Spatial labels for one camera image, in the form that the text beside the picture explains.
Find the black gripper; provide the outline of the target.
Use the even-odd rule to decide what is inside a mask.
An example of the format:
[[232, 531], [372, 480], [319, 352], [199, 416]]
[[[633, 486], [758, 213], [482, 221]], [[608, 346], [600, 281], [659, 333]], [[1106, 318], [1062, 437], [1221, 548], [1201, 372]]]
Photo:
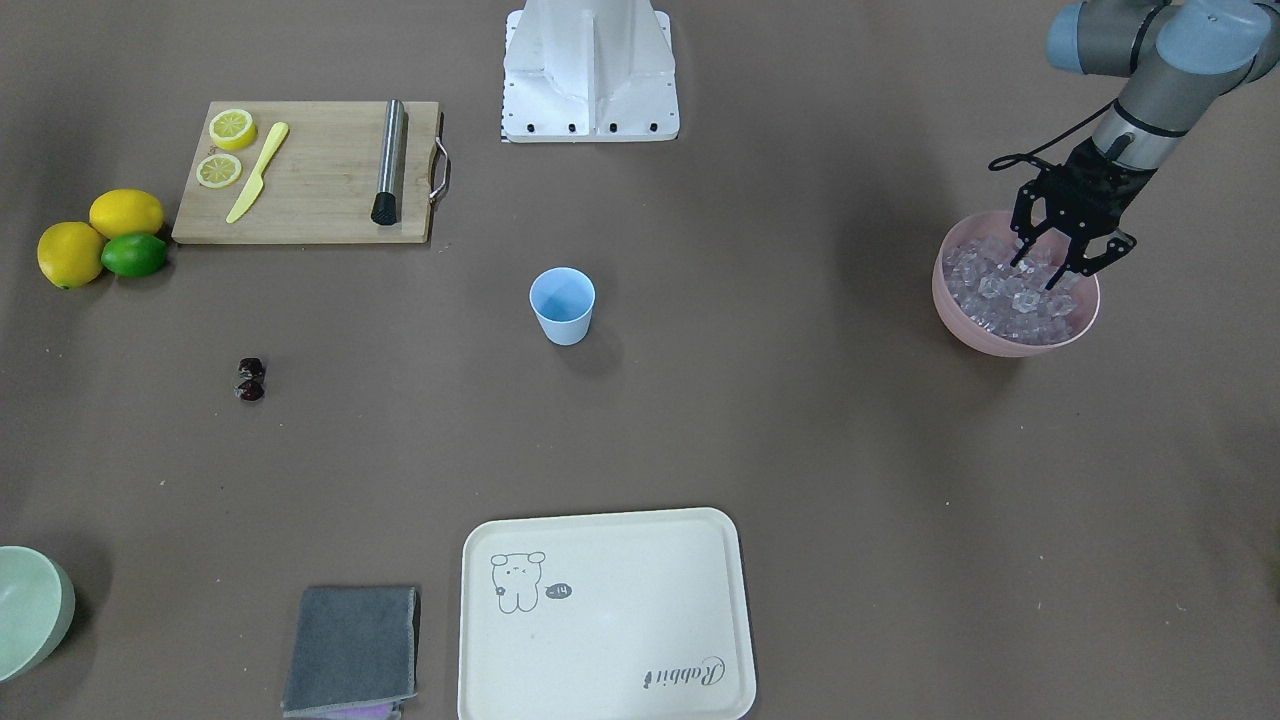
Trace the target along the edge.
[[[1106, 158], [1089, 140], [1076, 145], [1060, 164], [1033, 152], [1012, 154], [1010, 163], [1027, 163], [1037, 169], [1037, 176], [1024, 183], [1015, 197], [1009, 225], [1015, 234], [1011, 268], [1018, 266], [1051, 229], [1069, 241], [1064, 263], [1044, 284], [1047, 291], [1052, 291], [1064, 274], [1091, 277], [1137, 246], [1135, 237], [1116, 228], [1124, 211], [1155, 177], [1155, 170], [1124, 167]], [[1107, 234], [1103, 252], [1087, 256], [1089, 242]]]

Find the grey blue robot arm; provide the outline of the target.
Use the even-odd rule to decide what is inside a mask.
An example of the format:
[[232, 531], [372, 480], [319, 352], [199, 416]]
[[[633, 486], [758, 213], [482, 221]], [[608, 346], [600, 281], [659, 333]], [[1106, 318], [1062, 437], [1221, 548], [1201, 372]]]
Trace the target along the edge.
[[1092, 136], [1060, 164], [1037, 151], [997, 158], [1038, 169], [1018, 192], [1011, 229], [1023, 259], [1047, 231], [1069, 240], [1060, 273], [1093, 275], [1129, 254], [1120, 219], [1213, 101], [1277, 65], [1275, 1], [1079, 1], [1055, 18], [1050, 64], [1125, 79], [1091, 117]]

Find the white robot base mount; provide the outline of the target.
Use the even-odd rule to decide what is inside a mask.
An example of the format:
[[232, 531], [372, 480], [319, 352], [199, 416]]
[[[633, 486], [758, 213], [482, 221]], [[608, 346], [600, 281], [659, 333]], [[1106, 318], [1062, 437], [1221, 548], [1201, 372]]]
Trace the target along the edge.
[[652, 3], [527, 1], [504, 28], [503, 141], [678, 137], [671, 18]]

